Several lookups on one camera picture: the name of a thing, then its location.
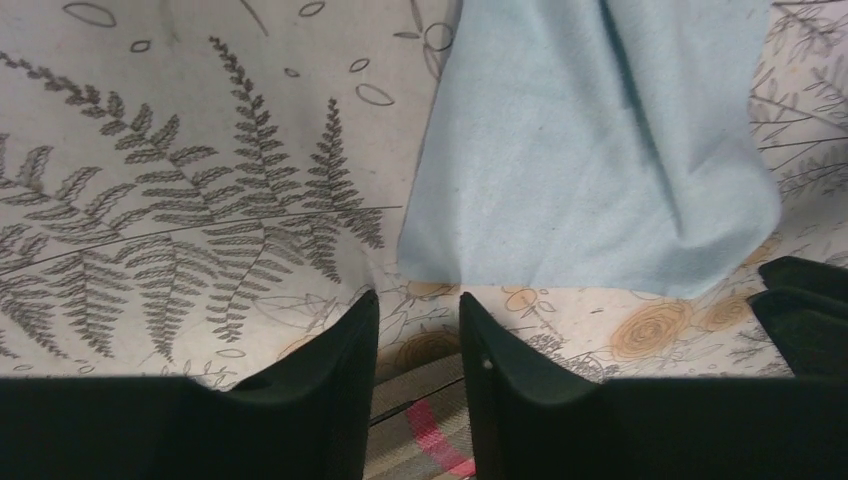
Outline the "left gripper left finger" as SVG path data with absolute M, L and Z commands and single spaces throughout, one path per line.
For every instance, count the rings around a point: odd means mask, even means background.
M 359 479 L 379 305 L 228 391 L 180 376 L 5 379 L 5 479 Z

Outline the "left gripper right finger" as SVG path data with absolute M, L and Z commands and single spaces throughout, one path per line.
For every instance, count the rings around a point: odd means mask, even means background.
M 471 294 L 460 339 L 480 479 L 843 479 L 847 386 L 623 378 L 562 368 Z

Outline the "plaid glasses case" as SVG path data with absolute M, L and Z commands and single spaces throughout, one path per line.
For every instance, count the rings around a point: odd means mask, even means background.
M 460 355 L 434 361 L 375 387 L 363 477 L 476 477 Z

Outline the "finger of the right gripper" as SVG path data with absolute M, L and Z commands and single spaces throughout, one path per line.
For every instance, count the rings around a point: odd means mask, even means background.
M 797 376 L 847 376 L 847 268 L 784 256 L 758 268 L 755 317 Z

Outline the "blue cleaning cloth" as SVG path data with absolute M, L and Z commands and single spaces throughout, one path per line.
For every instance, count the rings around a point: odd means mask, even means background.
M 465 1 L 397 255 L 421 282 L 694 298 L 777 227 L 766 1 Z

